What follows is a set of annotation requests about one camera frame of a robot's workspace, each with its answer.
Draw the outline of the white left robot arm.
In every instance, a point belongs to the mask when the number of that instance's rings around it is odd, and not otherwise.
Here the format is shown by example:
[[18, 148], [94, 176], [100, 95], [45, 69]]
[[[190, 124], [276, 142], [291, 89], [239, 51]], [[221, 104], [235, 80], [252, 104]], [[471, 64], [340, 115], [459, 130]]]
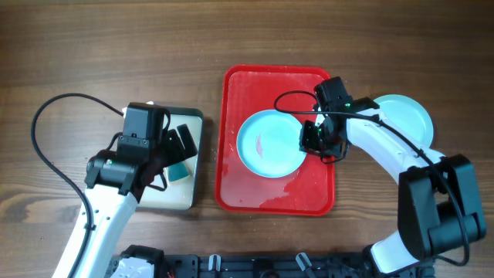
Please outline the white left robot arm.
[[186, 211], [192, 207], [198, 161], [195, 154], [164, 167], [149, 185], [140, 182], [133, 165], [125, 166], [115, 158], [91, 162], [85, 190], [90, 207], [81, 208], [53, 276], [69, 277], [75, 266], [75, 277], [102, 277], [137, 208]]

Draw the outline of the light blue plate red stain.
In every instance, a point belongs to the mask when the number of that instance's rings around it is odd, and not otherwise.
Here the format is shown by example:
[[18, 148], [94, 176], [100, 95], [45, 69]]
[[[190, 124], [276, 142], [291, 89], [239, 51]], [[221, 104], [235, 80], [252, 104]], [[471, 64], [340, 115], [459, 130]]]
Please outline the light blue plate red stain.
[[292, 115], [262, 110], [240, 127], [236, 146], [242, 163], [264, 178], [281, 178], [297, 170], [306, 158], [300, 150], [302, 124]]

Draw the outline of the yellow green scrubbing sponge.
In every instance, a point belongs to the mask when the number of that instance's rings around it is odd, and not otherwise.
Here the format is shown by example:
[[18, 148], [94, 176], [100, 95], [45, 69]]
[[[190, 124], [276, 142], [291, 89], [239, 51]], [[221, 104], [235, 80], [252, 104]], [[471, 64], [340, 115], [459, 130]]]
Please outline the yellow green scrubbing sponge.
[[166, 168], [167, 181], [170, 183], [179, 182], [190, 176], [188, 167], [181, 161]]

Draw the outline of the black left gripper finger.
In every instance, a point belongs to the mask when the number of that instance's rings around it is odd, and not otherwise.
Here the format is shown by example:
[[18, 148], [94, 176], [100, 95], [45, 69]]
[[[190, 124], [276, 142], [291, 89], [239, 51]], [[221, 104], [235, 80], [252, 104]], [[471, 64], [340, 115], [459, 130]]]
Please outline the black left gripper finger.
[[169, 130], [164, 139], [165, 167], [172, 166], [185, 160], [184, 148], [175, 129]]
[[191, 132], [187, 124], [177, 126], [182, 144], [182, 154], [184, 158], [192, 158], [198, 154], [198, 149], [191, 136]]

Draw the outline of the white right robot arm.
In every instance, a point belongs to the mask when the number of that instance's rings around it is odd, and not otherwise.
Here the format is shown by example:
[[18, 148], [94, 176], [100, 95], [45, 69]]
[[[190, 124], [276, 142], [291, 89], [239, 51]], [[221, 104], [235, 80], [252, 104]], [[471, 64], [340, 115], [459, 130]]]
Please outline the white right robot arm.
[[416, 141], [369, 98], [318, 100], [302, 130], [302, 147], [343, 159], [348, 145], [368, 153], [398, 184], [398, 229], [367, 247], [367, 273], [391, 276], [436, 259], [470, 260], [470, 245], [486, 236], [472, 162], [447, 157]]

